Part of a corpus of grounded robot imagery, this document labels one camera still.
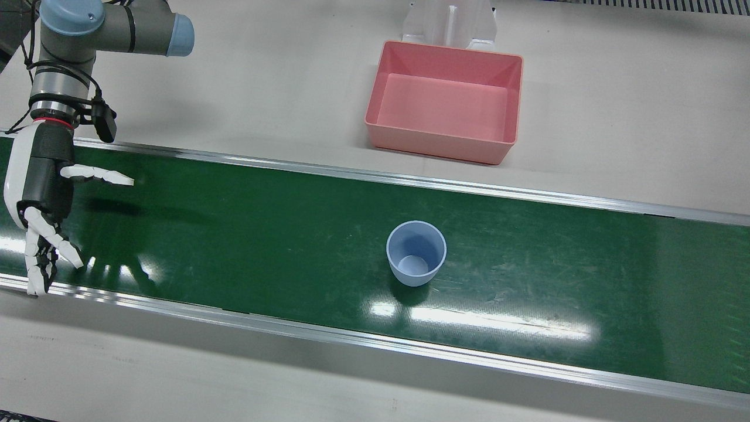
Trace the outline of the right white grey robot hand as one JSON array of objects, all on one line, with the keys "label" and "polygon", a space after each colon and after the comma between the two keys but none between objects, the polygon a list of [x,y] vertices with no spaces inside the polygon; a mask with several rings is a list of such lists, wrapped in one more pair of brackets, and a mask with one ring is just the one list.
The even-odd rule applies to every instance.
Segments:
[{"label": "right white grey robot hand", "polygon": [[15,224],[24,230],[27,293],[47,294],[64,257],[83,266],[80,251],[62,233],[69,216],[73,182],[99,179],[113,185],[134,185],[120,172],[80,165],[73,150],[72,127],[57,118],[37,118],[17,132],[3,187],[3,200]]}]

